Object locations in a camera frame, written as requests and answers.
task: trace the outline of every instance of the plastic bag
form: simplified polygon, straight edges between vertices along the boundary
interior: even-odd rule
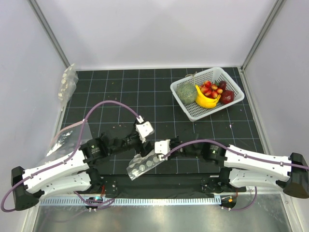
[[[53,138],[50,144],[50,148],[46,152],[45,158],[41,160],[39,165],[49,163],[73,152],[75,146],[77,145],[77,140],[81,132],[82,123],[83,121],[80,121],[63,128]],[[79,145],[86,143],[90,139],[92,139],[92,135],[89,124],[86,122],[82,134],[82,139]]]
[[[61,101],[61,108],[65,106],[66,103],[72,97],[74,91],[76,90],[76,84],[78,82],[78,76],[74,68],[74,64],[70,65],[63,73],[61,79],[61,85],[59,88],[58,98]]]
[[[126,168],[131,180],[135,180],[137,177],[164,162],[165,159],[162,159],[161,156],[156,154],[154,150],[145,157],[140,156],[140,154],[135,155],[134,159],[130,161],[129,166]]]

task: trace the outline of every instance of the silver surface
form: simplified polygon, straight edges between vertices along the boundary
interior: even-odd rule
[[[275,4],[273,5],[273,8],[269,12],[268,17],[267,17],[264,25],[262,26],[262,29],[260,30],[260,32],[259,32],[257,38],[255,39],[247,57],[245,58],[245,61],[242,65],[243,70],[246,70],[246,68],[247,68],[248,64],[250,63],[253,55],[255,54],[256,50],[258,49],[258,47],[261,44],[264,37],[266,36],[270,26],[272,25],[273,21],[275,20],[276,16],[278,15],[279,11],[281,10],[281,8],[282,8],[282,6],[284,5],[285,2],[286,2],[286,0],[277,0],[275,2]]]
[[[52,42],[55,50],[57,51],[58,55],[60,56],[62,62],[64,63],[64,65],[66,67],[70,66],[70,63],[66,57],[66,55],[64,54],[57,38],[55,37],[51,27],[49,26],[42,10],[40,9],[40,6],[38,5],[36,0],[28,0],[30,6],[32,7],[35,15],[37,16],[39,22],[41,23],[42,27],[44,28],[48,38],[50,39],[50,41]]]
[[[253,195],[239,195],[236,207]],[[228,212],[217,205],[121,206],[83,212],[80,206],[41,206],[35,232],[290,232],[281,195],[259,194],[255,204],[242,212]],[[53,220],[72,220],[57,223]]]

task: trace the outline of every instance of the white cable tray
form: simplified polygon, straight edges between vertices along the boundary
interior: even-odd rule
[[[221,204],[219,195],[214,198],[197,199],[125,199],[117,198],[112,206],[154,206],[154,205],[205,205]],[[52,197],[41,201],[41,206],[81,206],[85,205],[78,197]]]

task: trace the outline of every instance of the strawberry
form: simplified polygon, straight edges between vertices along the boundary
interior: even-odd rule
[[[216,90],[217,88],[218,88],[218,87],[217,87],[215,84],[212,84],[212,85],[211,85],[211,89],[212,89],[212,90]]]
[[[210,88],[211,87],[211,82],[210,81],[205,81],[204,85],[205,85],[205,87]]]
[[[204,86],[203,88],[201,88],[201,92],[202,92],[202,93],[206,93],[208,90],[209,90],[209,89],[206,88],[205,86]]]
[[[217,89],[217,93],[218,94],[222,94],[223,93],[223,89],[221,89],[221,88]]]
[[[206,97],[209,97],[211,95],[211,90],[208,90],[205,94]]]
[[[218,93],[216,92],[216,91],[213,91],[213,92],[211,92],[211,97],[212,98],[217,98],[217,96],[218,96]]]

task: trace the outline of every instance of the floor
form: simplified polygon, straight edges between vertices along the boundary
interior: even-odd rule
[[[196,122],[190,122],[172,96],[170,84],[196,69],[111,70],[78,72],[77,89],[67,105],[62,127],[80,121],[95,104],[102,100],[120,101],[155,128],[151,140],[164,140],[178,135],[182,141],[197,137],[213,139],[243,149],[263,153],[253,116],[245,97],[233,106]],[[243,90],[237,68],[224,68]],[[111,137],[125,137],[132,130],[135,118],[126,109],[104,105],[88,120],[92,136],[107,132]],[[126,167],[134,151],[119,154],[103,164],[101,174],[126,174]],[[218,167],[197,159],[178,158],[152,169],[152,174],[217,172]]]

